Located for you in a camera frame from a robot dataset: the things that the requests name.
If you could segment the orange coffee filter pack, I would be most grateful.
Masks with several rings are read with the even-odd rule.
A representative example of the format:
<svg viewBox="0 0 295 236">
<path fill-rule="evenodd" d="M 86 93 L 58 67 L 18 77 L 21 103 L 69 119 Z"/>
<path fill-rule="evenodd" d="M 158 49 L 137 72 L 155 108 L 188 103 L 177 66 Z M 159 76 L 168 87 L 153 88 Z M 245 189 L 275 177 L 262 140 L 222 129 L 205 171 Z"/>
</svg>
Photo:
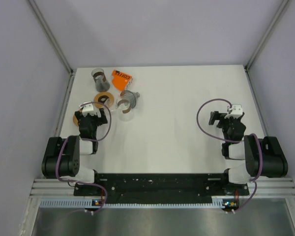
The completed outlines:
<svg viewBox="0 0 295 236">
<path fill-rule="evenodd" d="M 112 77 L 112 84 L 119 91 L 127 90 L 133 81 L 133 77 L 131 75 L 123 73 L 119 70 L 114 70 L 112 72 Z"/>
</svg>

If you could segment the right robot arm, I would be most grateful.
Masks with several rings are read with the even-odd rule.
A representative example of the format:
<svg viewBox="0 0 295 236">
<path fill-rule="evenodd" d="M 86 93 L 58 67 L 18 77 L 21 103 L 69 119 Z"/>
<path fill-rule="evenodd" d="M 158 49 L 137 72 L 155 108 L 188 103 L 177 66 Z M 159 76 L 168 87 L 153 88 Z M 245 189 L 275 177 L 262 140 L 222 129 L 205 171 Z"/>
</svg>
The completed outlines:
<svg viewBox="0 0 295 236">
<path fill-rule="evenodd" d="M 210 113 L 208 124 L 222 130 L 225 141 L 222 143 L 222 155 L 229 160 L 243 161 L 237 167 L 224 171 L 226 178 L 220 181 L 220 190 L 227 195 L 237 190 L 238 184 L 255 181 L 258 177 L 285 177 L 288 162 L 276 137 L 255 138 L 245 135 L 246 126 L 241 122 L 243 115 L 227 117 L 226 113 Z"/>
</svg>

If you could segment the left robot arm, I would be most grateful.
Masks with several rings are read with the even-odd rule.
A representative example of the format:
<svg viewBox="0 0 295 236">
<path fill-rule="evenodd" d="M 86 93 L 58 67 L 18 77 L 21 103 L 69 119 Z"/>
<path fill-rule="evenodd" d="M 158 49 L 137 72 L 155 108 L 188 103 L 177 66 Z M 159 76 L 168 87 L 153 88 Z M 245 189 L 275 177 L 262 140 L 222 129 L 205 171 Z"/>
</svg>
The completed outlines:
<svg viewBox="0 0 295 236">
<path fill-rule="evenodd" d="M 80 134 L 67 138 L 50 137 L 41 170 L 45 178 L 84 182 L 85 190 L 96 195 L 102 188 L 101 182 L 96 180 L 97 171 L 84 166 L 80 157 L 97 153 L 97 128 L 107 124 L 108 120 L 103 108 L 99 112 L 91 111 L 87 114 L 76 111 L 74 117 L 77 119 Z"/>
</svg>

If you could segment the wooden dripper ring holder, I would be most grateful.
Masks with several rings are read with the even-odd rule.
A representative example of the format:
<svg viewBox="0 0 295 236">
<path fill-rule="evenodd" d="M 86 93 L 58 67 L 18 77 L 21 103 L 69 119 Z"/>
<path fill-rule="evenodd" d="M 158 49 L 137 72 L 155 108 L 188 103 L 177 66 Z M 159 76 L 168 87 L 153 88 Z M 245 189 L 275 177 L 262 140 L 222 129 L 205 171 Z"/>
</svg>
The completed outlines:
<svg viewBox="0 0 295 236">
<path fill-rule="evenodd" d="M 77 120 L 77 118 L 76 118 L 75 115 L 73 116 L 73 123 L 74 123 L 77 127 L 79 126 L 79 124 L 78 124 L 78 120 Z"/>
</svg>

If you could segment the clear glass carafe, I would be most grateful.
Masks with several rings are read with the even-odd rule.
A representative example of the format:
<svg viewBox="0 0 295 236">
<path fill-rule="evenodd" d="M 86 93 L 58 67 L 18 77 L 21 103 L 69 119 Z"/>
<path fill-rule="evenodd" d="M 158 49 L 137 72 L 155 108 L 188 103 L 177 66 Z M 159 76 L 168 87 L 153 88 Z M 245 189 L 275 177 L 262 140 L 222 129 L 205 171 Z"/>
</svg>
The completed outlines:
<svg viewBox="0 0 295 236">
<path fill-rule="evenodd" d="M 126 99 L 119 99 L 116 102 L 116 110 L 118 118 L 121 121 L 130 121 L 134 117 L 130 101 Z"/>
</svg>

